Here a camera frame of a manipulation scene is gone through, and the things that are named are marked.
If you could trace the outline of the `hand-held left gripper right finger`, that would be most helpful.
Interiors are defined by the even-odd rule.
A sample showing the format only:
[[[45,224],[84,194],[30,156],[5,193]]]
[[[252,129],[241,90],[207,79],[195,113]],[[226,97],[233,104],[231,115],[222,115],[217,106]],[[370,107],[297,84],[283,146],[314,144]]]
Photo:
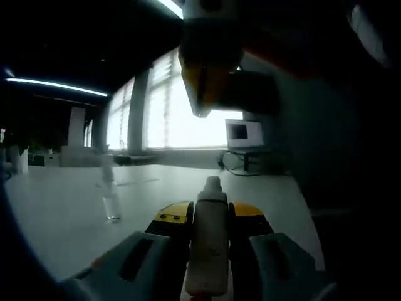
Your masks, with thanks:
[[[229,204],[229,259],[235,300],[338,300],[338,285],[260,209]]]

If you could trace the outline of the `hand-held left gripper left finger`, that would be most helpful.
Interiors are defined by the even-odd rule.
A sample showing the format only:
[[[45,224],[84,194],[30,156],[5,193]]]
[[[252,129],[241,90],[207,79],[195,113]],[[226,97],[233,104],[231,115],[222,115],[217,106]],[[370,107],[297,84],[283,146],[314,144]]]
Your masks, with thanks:
[[[136,231],[62,282],[64,300],[180,300],[194,203],[161,209]]]

